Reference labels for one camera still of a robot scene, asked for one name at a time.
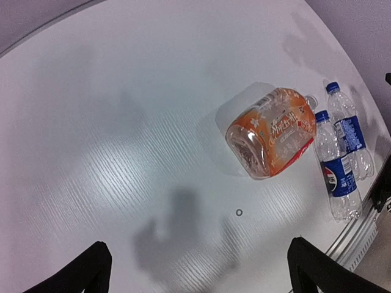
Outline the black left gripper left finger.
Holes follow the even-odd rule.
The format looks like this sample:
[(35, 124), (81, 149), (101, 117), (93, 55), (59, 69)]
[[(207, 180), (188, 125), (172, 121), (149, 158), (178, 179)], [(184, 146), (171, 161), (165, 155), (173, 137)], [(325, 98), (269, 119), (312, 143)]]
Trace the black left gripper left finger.
[(108, 292), (112, 255), (108, 246), (96, 241), (64, 268), (27, 292)]

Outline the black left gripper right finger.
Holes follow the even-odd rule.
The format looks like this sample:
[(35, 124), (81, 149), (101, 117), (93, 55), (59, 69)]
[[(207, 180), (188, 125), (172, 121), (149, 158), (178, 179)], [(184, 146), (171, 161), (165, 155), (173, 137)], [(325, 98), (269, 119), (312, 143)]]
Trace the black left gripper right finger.
[(287, 259), (294, 293), (387, 292), (345, 269), (303, 237), (291, 241)]

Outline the Pepsi bottle blue label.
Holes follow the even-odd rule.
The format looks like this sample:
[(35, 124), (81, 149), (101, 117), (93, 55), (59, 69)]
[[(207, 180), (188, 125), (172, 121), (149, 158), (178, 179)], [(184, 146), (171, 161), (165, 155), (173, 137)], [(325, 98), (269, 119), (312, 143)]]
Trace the Pepsi bottle blue label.
[(361, 216), (362, 200), (345, 143), (338, 137), (326, 110), (317, 112), (315, 118), (315, 152), (329, 194), (331, 214), (336, 221), (349, 222)]

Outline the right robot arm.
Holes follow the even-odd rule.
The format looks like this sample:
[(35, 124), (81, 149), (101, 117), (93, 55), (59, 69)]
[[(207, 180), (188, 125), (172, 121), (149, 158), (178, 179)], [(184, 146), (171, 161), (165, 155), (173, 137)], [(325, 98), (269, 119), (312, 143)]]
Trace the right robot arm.
[(379, 136), (376, 140), (375, 154), (381, 158), (382, 162), (368, 197), (374, 209), (380, 213), (390, 199), (390, 139)]

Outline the clear bottle blue text label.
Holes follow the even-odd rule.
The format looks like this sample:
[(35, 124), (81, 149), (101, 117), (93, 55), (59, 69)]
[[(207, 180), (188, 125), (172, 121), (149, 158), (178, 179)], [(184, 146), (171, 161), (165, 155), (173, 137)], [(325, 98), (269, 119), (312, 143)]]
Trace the clear bottle blue text label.
[(355, 179), (358, 181), (372, 177), (375, 172), (374, 163), (367, 150), (355, 104), (341, 91), (337, 82), (329, 83), (326, 91), (327, 109), (339, 138), (345, 142)]

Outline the orange label flat bottle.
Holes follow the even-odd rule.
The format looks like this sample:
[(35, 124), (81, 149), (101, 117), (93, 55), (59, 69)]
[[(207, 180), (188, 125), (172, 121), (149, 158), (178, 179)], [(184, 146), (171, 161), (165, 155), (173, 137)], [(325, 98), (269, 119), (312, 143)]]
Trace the orange label flat bottle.
[(314, 142), (318, 105), (312, 95), (276, 88), (228, 127), (225, 140), (254, 180), (278, 175)]

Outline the aluminium table frame rail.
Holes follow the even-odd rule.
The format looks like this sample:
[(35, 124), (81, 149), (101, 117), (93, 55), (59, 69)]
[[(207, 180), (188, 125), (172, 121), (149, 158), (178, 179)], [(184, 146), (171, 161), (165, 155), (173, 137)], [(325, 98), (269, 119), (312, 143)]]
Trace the aluminium table frame rail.
[(384, 206), (378, 212), (372, 199), (366, 198), (361, 217), (344, 227), (325, 254), (345, 269), (354, 272), (378, 235), (378, 224), (385, 214)]

